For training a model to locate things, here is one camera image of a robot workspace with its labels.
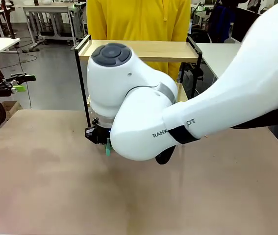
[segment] floor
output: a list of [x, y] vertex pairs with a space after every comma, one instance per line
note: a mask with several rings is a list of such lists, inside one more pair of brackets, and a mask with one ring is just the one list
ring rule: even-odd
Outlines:
[[[16, 37], [21, 38], [20, 46], [27, 49], [31, 40], [26, 24], [15, 24], [13, 28], [17, 30]], [[38, 48], [38, 52], [20, 53], [22, 69], [27, 74], [34, 74], [37, 79], [35, 82], [28, 82], [29, 95], [23, 92], [8, 99], [18, 100], [24, 109], [84, 110], [75, 55], [71, 46], [66, 42], [53, 42], [39, 45]], [[0, 54], [0, 67], [6, 77], [22, 72], [17, 54]], [[86, 64], [81, 64], [81, 67], [86, 85]], [[200, 93], [211, 86], [214, 77], [206, 64], [201, 64], [201, 69], [204, 72], [204, 80], [197, 83]], [[271, 130], [274, 134], [277, 133], [278, 137], [278, 127]]]

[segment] brown tabletop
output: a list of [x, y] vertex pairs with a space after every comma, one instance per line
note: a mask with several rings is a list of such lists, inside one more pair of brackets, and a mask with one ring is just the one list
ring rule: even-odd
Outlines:
[[108, 43], [121, 43], [132, 48], [143, 61], [161, 62], [189, 62], [195, 63], [197, 53], [187, 42], [160, 42], [160, 41], [114, 41], [114, 40], [90, 40], [81, 49], [81, 60], [88, 60], [93, 51], [99, 46]]
[[0, 129], [0, 233], [278, 235], [278, 141], [227, 130], [136, 162], [84, 137], [79, 111], [20, 110]]

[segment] yellow hoodie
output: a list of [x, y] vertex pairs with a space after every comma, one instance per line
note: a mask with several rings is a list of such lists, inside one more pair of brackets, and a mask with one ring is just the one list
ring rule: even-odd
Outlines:
[[[101, 40], [185, 42], [190, 9], [191, 0], [88, 0], [88, 33]], [[180, 63], [147, 64], [178, 77]]]

